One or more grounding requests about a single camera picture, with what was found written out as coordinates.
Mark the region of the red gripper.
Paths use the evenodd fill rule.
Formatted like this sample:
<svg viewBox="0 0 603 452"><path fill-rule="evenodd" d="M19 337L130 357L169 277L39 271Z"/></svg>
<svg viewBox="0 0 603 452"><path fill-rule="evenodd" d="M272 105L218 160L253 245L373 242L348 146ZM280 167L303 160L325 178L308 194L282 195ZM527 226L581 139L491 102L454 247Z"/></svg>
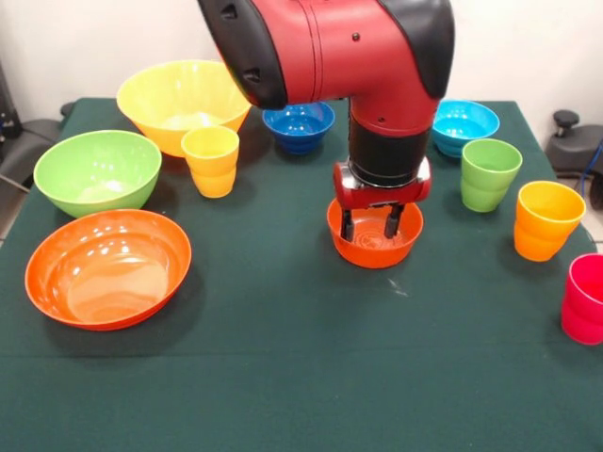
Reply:
<svg viewBox="0 0 603 452"><path fill-rule="evenodd" d="M392 239L398 233L404 204L425 200L432 187L431 165L427 157L421 161L416 177L404 186L371 186L352 173L349 162L335 163L333 177L335 197L343 209L340 236L348 242L354 236L351 210L393 204L384 227L385 237Z"/></svg>

